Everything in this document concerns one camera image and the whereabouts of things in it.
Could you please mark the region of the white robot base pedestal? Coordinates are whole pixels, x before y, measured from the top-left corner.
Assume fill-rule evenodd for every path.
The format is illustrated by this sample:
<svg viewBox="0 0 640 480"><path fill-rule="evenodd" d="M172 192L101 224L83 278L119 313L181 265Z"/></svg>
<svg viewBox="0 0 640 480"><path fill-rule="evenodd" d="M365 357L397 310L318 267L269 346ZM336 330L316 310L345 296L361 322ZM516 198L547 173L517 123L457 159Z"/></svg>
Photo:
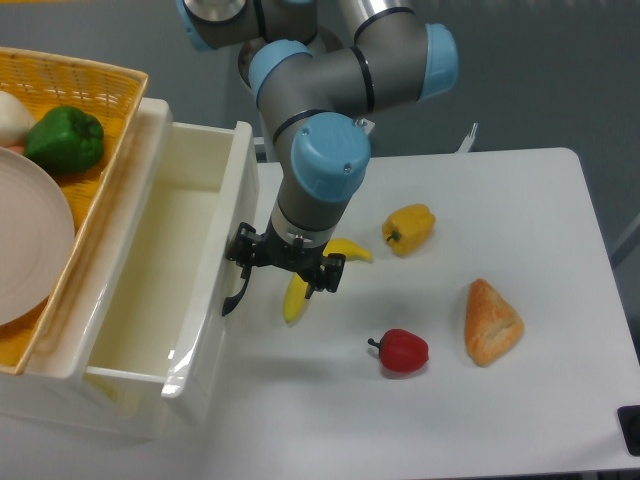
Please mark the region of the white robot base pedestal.
<svg viewBox="0 0 640 480"><path fill-rule="evenodd" d="M245 88L252 92L249 80L249 67L257 52L262 49L267 42L262 39L253 39L242 44L237 58L239 75ZM309 50L314 54L323 54L339 50L343 47L341 40L331 30L324 26L319 26L315 38L308 45ZM268 134L262 115L259 114L261 136L254 139L256 158L259 162L278 163L279 158L271 136Z"/></svg>

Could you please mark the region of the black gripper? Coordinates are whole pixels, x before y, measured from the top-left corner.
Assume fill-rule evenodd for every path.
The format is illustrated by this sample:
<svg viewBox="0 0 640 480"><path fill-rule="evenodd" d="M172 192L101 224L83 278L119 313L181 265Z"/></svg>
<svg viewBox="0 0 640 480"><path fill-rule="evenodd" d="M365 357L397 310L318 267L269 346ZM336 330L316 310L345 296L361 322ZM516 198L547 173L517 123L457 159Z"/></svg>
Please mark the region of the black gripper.
<svg viewBox="0 0 640 480"><path fill-rule="evenodd" d="M241 222L226 247L225 259L241 268L242 278L249 278L254 266L297 273L307 282L305 298L310 299L315 292L336 293L343 275L346 256L323 256L323 248L305 247L303 240L287 243L272 229L259 235L253 226Z"/></svg>

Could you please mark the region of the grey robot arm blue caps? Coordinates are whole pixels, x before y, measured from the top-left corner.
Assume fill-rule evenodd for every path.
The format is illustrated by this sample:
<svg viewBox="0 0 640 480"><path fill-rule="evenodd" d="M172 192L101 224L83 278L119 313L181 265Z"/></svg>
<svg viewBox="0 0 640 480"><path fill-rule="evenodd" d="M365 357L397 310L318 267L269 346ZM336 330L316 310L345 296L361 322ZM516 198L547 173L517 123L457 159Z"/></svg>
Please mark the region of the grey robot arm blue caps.
<svg viewBox="0 0 640 480"><path fill-rule="evenodd" d="M309 292L335 291L345 259L325 247L371 157L360 120L449 91L459 72L451 32L421 22L409 1L344 1L351 45L316 53L313 1L181 1L177 8L198 49L263 41L248 84L283 179L266 230L241 224L226 258L243 279L275 266L298 274Z"/></svg>

